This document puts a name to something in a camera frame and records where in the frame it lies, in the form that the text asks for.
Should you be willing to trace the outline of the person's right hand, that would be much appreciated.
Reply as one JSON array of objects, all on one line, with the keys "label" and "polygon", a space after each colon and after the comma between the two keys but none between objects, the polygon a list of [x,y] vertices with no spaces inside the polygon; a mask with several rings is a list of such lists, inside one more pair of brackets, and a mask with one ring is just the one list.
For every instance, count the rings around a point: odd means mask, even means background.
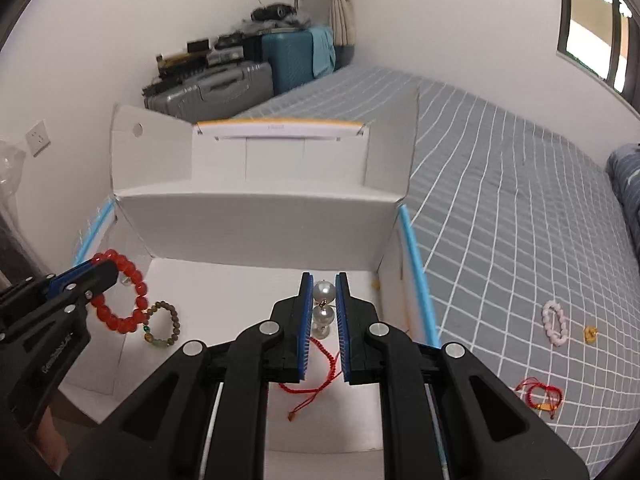
[{"label": "person's right hand", "polygon": [[32,445],[49,468],[59,474],[67,457],[70,456],[70,451],[66,440],[55,428],[50,408],[42,415],[38,429],[32,437]]}]

